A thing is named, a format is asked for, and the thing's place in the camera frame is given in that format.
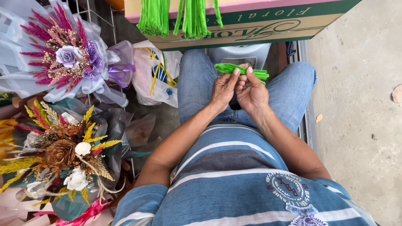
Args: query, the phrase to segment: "dried pine cone rose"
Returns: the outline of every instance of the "dried pine cone rose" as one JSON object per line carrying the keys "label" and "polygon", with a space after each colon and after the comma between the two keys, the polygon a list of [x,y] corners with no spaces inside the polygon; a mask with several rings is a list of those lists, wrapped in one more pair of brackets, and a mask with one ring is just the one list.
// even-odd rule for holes
{"label": "dried pine cone rose", "polygon": [[70,165],[75,157],[76,144],[69,140],[58,140],[52,143],[45,154],[46,162],[49,165],[65,168]]}

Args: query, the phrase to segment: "white plastic bag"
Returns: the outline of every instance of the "white plastic bag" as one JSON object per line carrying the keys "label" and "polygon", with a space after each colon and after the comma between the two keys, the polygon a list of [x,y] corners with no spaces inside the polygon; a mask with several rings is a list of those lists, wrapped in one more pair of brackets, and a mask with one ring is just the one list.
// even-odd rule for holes
{"label": "white plastic bag", "polygon": [[[150,53],[154,51],[160,60],[152,60]],[[180,59],[182,53],[180,51],[164,52],[165,59],[163,59],[162,51],[158,50],[150,41],[143,41],[133,44],[135,72],[131,79],[134,88],[137,92],[137,100],[143,105],[158,105],[165,102],[173,107],[178,107],[177,104],[177,85],[171,86],[159,79],[155,79],[154,87],[152,86],[152,68],[159,63],[163,65],[172,79],[178,77],[180,70]]]}

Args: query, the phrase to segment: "blue striped shirt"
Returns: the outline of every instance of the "blue striped shirt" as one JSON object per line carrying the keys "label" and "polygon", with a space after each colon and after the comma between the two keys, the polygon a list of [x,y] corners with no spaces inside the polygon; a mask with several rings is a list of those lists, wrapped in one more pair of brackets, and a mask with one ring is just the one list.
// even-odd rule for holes
{"label": "blue striped shirt", "polygon": [[375,226],[338,183],[288,169],[253,128],[209,126],[170,188],[145,185],[120,200],[114,226]]}

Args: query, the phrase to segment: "person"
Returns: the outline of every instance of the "person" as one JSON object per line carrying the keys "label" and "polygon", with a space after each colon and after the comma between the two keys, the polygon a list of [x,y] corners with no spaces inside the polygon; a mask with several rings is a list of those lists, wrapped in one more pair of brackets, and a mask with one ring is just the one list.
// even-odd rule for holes
{"label": "person", "polygon": [[[295,134],[313,66],[292,63],[264,86],[251,67],[218,77],[189,50],[179,78],[181,125],[149,156],[113,226],[376,225]],[[241,110],[228,107],[234,92]]]}

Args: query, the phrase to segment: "fingernail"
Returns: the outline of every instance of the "fingernail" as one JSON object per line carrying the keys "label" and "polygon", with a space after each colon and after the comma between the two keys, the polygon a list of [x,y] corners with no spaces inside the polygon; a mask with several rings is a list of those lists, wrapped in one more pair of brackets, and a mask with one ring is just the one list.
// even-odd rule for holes
{"label": "fingernail", "polygon": [[239,74],[240,74],[240,69],[235,68],[235,69],[233,70],[233,74],[234,74],[234,75],[239,75]]}

